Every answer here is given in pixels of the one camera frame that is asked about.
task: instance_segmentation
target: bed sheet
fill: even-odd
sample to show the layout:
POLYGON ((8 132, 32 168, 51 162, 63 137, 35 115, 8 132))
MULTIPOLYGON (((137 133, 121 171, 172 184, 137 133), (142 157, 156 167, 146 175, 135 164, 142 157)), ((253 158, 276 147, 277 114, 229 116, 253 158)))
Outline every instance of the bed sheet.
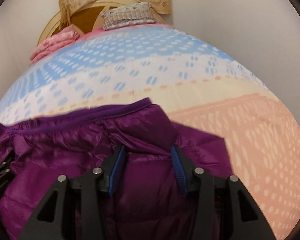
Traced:
POLYGON ((300 128, 229 55, 167 26, 93 35, 44 58, 0 101, 0 122, 150 97, 170 119, 222 136, 277 239, 300 218, 300 128))

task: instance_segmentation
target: striped pillow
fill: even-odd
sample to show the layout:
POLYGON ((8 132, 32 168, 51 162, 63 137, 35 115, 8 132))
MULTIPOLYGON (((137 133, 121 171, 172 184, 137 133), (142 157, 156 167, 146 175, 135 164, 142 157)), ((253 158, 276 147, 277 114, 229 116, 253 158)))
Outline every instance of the striped pillow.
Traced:
POLYGON ((101 16, 104 17, 103 29, 106 31, 132 25, 155 23, 150 8, 150 3, 141 2, 103 11, 101 12, 101 16))

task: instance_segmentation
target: round headboard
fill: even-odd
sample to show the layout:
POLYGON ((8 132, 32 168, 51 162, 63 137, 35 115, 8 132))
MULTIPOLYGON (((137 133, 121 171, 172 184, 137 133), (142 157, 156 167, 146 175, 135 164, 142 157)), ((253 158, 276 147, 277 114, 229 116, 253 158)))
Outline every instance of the round headboard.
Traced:
MULTIPOLYGON (((139 0, 97 0, 93 3, 85 5, 80 10, 75 12, 71 17, 71 22, 80 28, 84 33, 91 32, 93 25, 98 18, 100 12, 105 8, 117 8, 122 5, 134 4, 140 2, 139 0)), ((158 23, 164 23, 164 20, 152 9, 152 14, 158 23)), ((46 38, 59 32, 59 23, 61 13, 57 13, 43 29, 38 44, 46 38)))

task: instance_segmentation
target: folded blanket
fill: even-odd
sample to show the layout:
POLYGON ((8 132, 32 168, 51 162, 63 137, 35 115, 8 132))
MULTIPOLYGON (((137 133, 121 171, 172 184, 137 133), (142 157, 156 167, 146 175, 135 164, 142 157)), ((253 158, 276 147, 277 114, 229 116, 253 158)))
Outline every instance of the folded blanket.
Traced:
POLYGON ((78 29, 75 28, 74 25, 64 28, 61 32, 45 39, 34 49, 34 52, 30 56, 31 64, 46 57, 52 52, 57 51, 58 49, 74 43, 81 36, 82 34, 78 32, 78 29))

